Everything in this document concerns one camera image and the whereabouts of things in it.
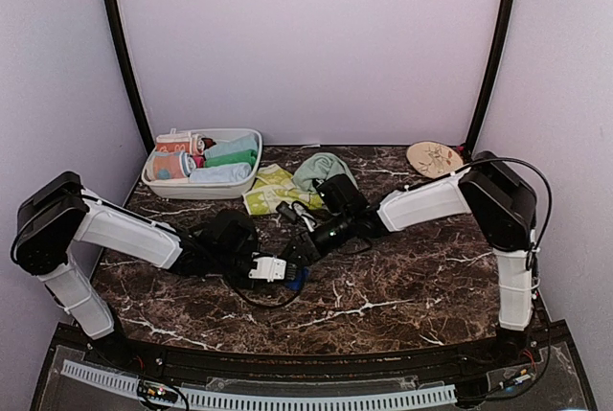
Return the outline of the sage green towel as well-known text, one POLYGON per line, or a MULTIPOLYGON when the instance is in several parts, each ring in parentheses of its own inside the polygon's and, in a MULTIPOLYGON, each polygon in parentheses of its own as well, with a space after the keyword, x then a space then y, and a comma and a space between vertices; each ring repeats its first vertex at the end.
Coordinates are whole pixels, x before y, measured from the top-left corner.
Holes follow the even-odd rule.
POLYGON ((292 182, 301 191, 316 194, 316 187, 338 174, 345 174, 357 185, 349 166, 330 152, 317 152, 294 172, 292 182))

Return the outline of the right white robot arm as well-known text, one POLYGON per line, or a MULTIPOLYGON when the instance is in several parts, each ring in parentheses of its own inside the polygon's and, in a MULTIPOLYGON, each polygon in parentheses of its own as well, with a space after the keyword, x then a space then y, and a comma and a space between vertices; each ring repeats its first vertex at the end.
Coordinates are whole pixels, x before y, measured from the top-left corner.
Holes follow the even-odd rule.
POLYGON ((299 282, 303 268, 352 239, 372 240, 459 217, 470 219, 491 250, 498 271, 498 325, 506 330, 488 357, 508 367, 526 350, 524 331, 533 317, 536 233, 534 188, 512 169, 514 160, 490 151, 467 167, 416 186, 397 188, 371 203, 350 177, 335 174, 315 183, 332 217, 290 240, 281 253, 280 277, 299 282))

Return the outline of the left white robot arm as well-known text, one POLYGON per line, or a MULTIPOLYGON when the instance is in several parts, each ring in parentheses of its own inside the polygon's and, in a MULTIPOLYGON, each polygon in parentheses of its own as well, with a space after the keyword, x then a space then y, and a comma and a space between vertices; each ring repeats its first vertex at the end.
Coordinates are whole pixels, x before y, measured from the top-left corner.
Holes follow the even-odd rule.
POLYGON ((141 217, 100 198, 78 174, 65 171, 20 205, 10 256, 47 287, 90 339, 99 340, 102 358, 125 369, 135 360, 134 346, 117 333, 109 305, 76 264, 71 245, 99 245, 189 277, 219 273, 253 283, 262 276, 254 230, 232 217, 220 234, 214 240, 141 217))

